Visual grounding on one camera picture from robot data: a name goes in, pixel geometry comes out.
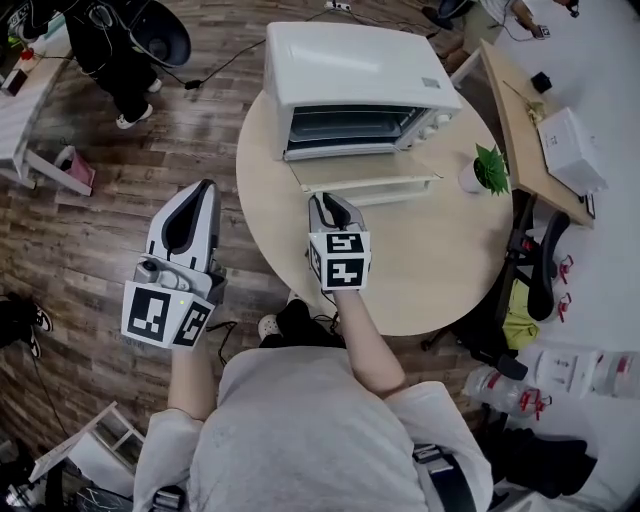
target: desk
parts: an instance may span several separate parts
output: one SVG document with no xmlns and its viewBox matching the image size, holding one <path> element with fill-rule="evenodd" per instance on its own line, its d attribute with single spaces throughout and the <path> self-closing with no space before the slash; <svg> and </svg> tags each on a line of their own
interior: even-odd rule
<svg viewBox="0 0 640 512">
<path fill-rule="evenodd" d="M 70 55 L 71 44 L 65 26 L 47 39 L 46 51 L 50 56 Z M 35 188 L 35 182 L 29 178 L 29 169 L 33 168 L 65 187 L 88 196 L 91 195 L 91 187 L 27 149 L 29 134 L 38 112 L 66 64 L 64 59 L 43 59 L 29 73 L 16 96 L 0 94 L 0 176 Z"/>
<path fill-rule="evenodd" d="M 500 123 L 509 160 L 511 184 L 565 212 L 574 222 L 593 228 L 593 219 L 578 196 L 547 172 L 547 164 L 537 128 L 531 123 L 522 98 L 505 84 L 509 84 L 530 101 L 545 104 L 547 114 L 560 109 L 543 98 L 531 84 L 531 77 L 516 66 L 500 50 L 481 41 L 480 55 L 487 70 L 493 96 L 498 106 Z"/>
<path fill-rule="evenodd" d="M 458 320 L 480 302 L 502 268 L 513 223 L 511 196 L 471 195 L 460 188 L 458 174 L 474 157 L 475 144 L 495 144 L 480 116 L 461 101 L 463 110 L 449 126 L 409 153 L 444 177 L 431 195 L 360 208 L 373 256 L 362 297 L 385 335 L 426 333 Z M 289 165 L 269 152 L 266 102 L 263 91 L 240 132 L 240 203 L 276 274 L 307 303 L 333 314 L 305 257 L 308 196 Z"/>
</svg>

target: sneaker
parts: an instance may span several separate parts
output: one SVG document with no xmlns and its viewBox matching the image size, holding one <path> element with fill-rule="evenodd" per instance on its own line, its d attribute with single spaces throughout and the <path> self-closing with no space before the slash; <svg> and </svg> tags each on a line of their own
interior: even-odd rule
<svg viewBox="0 0 640 512">
<path fill-rule="evenodd" d="M 129 122 L 124 118 L 124 114 L 120 114 L 118 116 L 118 119 L 116 119 L 116 124 L 118 125 L 118 128 L 120 128 L 121 130 L 128 130 L 138 121 L 143 121 L 147 119 L 151 114 L 153 114 L 153 107 L 151 105 L 147 105 L 147 110 L 145 110 L 144 114 L 140 116 L 140 119 L 137 119 L 136 121 L 133 121 L 133 122 Z"/>
<path fill-rule="evenodd" d="M 434 9 L 433 7 L 423 7 L 422 14 L 434 25 L 444 29 L 444 30 L 453 30 L 453 22 L 447 18 L 441 18 L 438 16 L 438 9 Z"/>
<path fill-rule="evenodd" d="M 42 355 L 42 351 L 40 350 L 40 343 L 36 338 L 36 334 L 33 331 L 33 327 L 31 327 L 31 339 L 29 340 L 29 343 L 27 343 L 27 345 L 29 345 L 29 350 L 31 350 L 33 357 L 35 357 L 36 359 L 40 359 L 40 356 Z"/>
<path fill-rule="evenodd" d="M 258 322 L 258 335 L 260 336 L 260 341 L 264 341 L 264 339 L 271 334 L 282 335 L 280 327 L 278 327 L 278 322 L 276 322 L 276 315 L 264 316 Z"/>
<path fill-rule="evenodd" d="M 158 92 L 160 89 L 162 89 L 162 80 L 159 78 L 156 78 L 154 82 L 147 87 L 147 91 L 149 92 Z"/>
<path fill-rule="evenodd" d="M 53 330 L 53 323 L 51 322 L 51 317 L 38 304 L 34 302 L 33 305 L 36 307 L 35 325 L 38 326 L 43 331 L 51 332 Z"/>
</svg>

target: office chair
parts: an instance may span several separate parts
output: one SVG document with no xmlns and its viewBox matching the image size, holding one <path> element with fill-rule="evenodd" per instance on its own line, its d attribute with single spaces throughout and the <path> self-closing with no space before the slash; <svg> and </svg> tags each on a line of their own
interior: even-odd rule
<svg viewBox="0 0 640 512">
<path fill-rule="evenodd" d="M 467 14 L 473 7 L 473 4 L 474 2 L 471 0 L 442 0 L 440 7 L 437 9 L 433 7 L 423 7 L 422 14 L 424 14 L 431 23 L 438 25 L 440 28 L 453 30 L 453 22 L 451 20 Z"/>
<path fill-rule="evenodd" d="M 518 351 L 509 349 L 502 330 L 509 311 L 513 282 L 517 278 L 529 287 L 527 310 L 531 318 L 541 321 L 553 313 L 552 283 L 558 274 L 553 253 L 570 223 L 566 213 L 556 212 L 547 225 L 542 243 L 536 243 L 526 234 L 532 225 L 536 199 L 537 196 L 530 196 L 516 215 L 504 266 L 489 293 L 467 315 L 441 329 L 432 340 L 422 341 L 422 350 L 426 352 L 452 332 L 474 359 L 495 367 L 513 380 L 524 379 L 527 367 L 515 360 Z M 521 267 L 525 266 L 533 266 L 531 277 L 522 272 Z"/>
</svg>

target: white box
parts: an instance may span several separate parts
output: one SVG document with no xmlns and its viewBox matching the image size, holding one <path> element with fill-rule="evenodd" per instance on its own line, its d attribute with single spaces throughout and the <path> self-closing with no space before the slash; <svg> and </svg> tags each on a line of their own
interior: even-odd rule
<svg viewBox="0 0 640 512">
<path fill-rule="evenodd" d="M 579 196 L 608 188 L 591 136 L 569 108 L 542 121 L 538 133 L 551 176 Z"/>
</svg>

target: gray t-shirt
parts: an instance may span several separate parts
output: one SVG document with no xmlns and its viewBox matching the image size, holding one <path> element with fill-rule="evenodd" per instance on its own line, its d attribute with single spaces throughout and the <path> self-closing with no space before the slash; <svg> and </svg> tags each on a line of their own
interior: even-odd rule
<svg viewBox="0 0 640 512">
<path fill-rule="evenodd" d="M 249 350 L 225 368 L 204 424 L 178 410 L 152 417 L 134 511 L 186 484 L 192 512 L 425 512 L 433 489 L 419 484 L 414 442 L 451 449 L 487 510 L 490 466 L 442 384 L 383 401 L 355 380 L 345 350 Z"/>
</svg>

